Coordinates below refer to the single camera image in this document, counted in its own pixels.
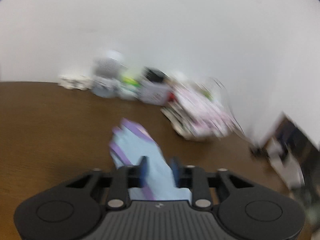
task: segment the light blue cloth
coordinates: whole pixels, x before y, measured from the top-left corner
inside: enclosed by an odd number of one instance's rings
[[[146,185],[143,188],[129,189],[132,200],[191,201],[189,189],[175,187],[172,170],[165,162],[160,148],[141,125],[122,120],[121,129],[114,129],[110,148],[117,168],[137,165],[142,156],[148,157]]]

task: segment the white box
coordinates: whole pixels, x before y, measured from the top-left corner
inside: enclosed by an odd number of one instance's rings
[[[163,106],[169,99],[171,87],[166,83],[141,81],[140,100],[147,104]]]

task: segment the white container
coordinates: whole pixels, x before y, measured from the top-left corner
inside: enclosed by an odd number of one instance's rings
[[[142,80],[140,100],[146,104],[163,106],[169,99],[171,87],[166,83],[153,83]]]
[[[113,98],[116,96],[118,83],[116,79],[95,76],[91,92],[99,97]]]
[[[134,86],[130,86],[129,88],[128,85],[122,84],[118,89],[118,96],[124,100],[136,100],[138,96],[137,92],[138,92],[138,88]]]

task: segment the pile of clothes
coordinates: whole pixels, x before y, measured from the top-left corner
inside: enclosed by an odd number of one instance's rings
[[[220,103],[209,100],[192,87],[175,86],[173,94],[174,99],[161,111],[185,139],[224,137],[233,130],[233,119]]]

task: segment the purple stripe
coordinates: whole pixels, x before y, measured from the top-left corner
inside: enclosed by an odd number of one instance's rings
[[[124,152],[120,149],[118,145],[116,145],[115,142],[111,142],[109,146],[110,146],[110,149],[113,150],[113,152],[117,155],[118,159],[121,160],[121,162],[124,165],[126,166],[132,165],[132,163],[129,161],[127,156],[125,156]]]
[[[150,136],[145,135],[141,130],[138,128],[138,126],[142,127],[140,124],[130,122],[127,119],[122,119],[121,124],[129,129],[132,133],[134,133],[136,136],[140,137],[141,139],[144,139],[149,142],[155,142]]]
[[[156,200],[148,184],[143,186],[142,193],[144,194],[146,200]]]
[[[119,132],[121,132],[122,130],[119,128],[119,127],[114,127],[114,128],[112,128],[112,132],[114,133],[114,134],[117,134],[117,133],[119,133]]]
[[[117,155],[118,159],[121,160],[121,162],[125,166],[132,165],[132,163],[129,161],[127,156],[125,156],[124,152],[120,149],[120,147],[115,142],[111,142],[109,146],[110,146],[110,149]],[[141,190],[146,200],[155,200],[153,193],[151,191],[151,188],[147,183]]]

